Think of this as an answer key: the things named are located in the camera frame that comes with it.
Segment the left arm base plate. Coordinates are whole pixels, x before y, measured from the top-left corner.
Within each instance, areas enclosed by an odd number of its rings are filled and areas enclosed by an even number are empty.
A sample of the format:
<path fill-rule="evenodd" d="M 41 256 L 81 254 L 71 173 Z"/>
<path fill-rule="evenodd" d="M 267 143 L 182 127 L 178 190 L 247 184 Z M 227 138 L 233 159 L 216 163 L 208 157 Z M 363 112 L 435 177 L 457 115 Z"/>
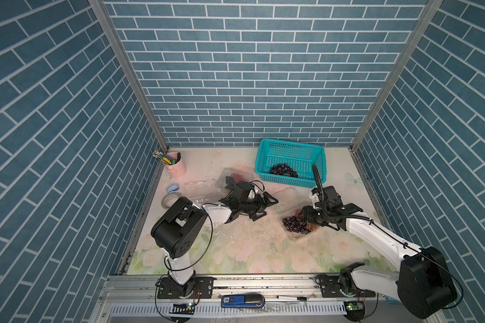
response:
<path fill-rule="evenodd" d="M 157 298 L 161 300 L 211 299 L 213 288 L 213 277 L 192 276 L 184 285 L 180 285 L 166 275 L 158 282 Z"/>

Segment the red grape bunch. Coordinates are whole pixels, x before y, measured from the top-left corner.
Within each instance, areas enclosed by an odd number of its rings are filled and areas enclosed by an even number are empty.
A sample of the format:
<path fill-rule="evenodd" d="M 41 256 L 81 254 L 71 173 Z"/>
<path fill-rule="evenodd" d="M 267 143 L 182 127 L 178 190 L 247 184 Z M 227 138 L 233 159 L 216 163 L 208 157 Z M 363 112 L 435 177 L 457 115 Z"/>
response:
<path fill-rule="evenodd" d="M 235 183 L 247 181 L 247 179 L 242 174 L 239 174 L 239 173 L 232 173 L 232 175 L 230 177 L 231 177 L 231 179 L 233 179 L 233 181 Z"/>
<path fill-rule="evenodd" d="M 317 226 L 307 222 L 303 212 L 300 209 L 296 211 L 295 219 L 295 228 L 293 229 L 294 233 L 307 235 L 317 229 Z"/>

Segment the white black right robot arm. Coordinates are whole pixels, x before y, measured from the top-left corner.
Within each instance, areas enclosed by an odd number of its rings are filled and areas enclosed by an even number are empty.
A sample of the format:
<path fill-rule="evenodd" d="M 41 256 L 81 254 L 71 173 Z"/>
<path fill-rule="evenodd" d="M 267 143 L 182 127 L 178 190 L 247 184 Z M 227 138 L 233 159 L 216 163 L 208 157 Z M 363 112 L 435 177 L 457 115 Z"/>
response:
<path fill-rule="evenodd" d="M 455 307 L 463 298 L 445 257 L 434 247 L 423 248 L 394 234 L 353 203 L 328 211 L 306 206 L 300 218 L 319 227 L 346 231 L 372 246 L 394 271 L 374 269 L 355 262 L 340 271 L 338 286 L 346 296 L 371 291 L 400 301 L 419 319 Z"/>

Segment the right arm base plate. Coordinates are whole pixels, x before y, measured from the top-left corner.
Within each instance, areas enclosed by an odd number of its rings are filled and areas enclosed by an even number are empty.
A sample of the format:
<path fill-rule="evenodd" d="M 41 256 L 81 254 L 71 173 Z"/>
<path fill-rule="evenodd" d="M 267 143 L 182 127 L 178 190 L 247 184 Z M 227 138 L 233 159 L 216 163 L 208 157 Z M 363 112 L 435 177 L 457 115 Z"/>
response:
<path fill-rule="evenodd" d="M 376 293 L 370 290 L 358 289 L 350 284 L 341 275 L 319 274 L 315 276 L 315 282 L 319 285 L 322 297 L 375 297 Z"/>

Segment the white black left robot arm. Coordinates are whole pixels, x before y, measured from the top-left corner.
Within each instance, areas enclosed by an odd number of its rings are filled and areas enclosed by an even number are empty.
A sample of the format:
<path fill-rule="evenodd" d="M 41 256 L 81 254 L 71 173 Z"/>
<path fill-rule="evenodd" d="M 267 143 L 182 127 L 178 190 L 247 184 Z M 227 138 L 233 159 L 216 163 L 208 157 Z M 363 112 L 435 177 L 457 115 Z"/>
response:
<path fill-rule="evenodd" d="M 267 215 L 266 209 L 279 203 L 268 192 L 254 188 L 236 188 L 215 203 L 199 206 L 185 196 L 178 198 L 151 229 L 151 236 L 164 251 L 169 278 L 164 287 L 177 298 L 190 296 L 195 289 L 196 272 L 189 250 L 205 222 L 211 227 L 231 223 L 240 215 L 257 221 Z"/>

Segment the clear clamshell container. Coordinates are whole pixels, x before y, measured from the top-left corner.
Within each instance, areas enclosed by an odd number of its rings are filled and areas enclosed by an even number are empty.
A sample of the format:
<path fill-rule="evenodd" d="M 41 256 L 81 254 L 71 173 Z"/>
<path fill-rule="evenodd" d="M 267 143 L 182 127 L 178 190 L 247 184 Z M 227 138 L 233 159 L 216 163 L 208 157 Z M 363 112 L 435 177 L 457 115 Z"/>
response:
<path fill-rule="evenodd" d="M 230 192 L 240 182 L 250 182 L 254 176 L 249 172 L 243 172 L 234 168 L 225 168 L 221 172 L 215 186 L 223 192 Z"/>
<path fill-rule="evenodd" d="M 285 230 L 290 240 L 304 240 L 320 228 L 307 222 L 307 216 L 303 215 L 303 208 L 307 207 L 308 211 L 312 211 L 311 201 L 295 188 L 284 189 L 274 196 L 278 204 L 272 209 L 278 215 L 280 227 Z"/>
<path fill-rule="evenodd" d="M 183 196 L 197 205 L 217 203 L 226 196 L 226 191 L 218 186 L 215 179 L 187 182 L 181 190 Z"/>

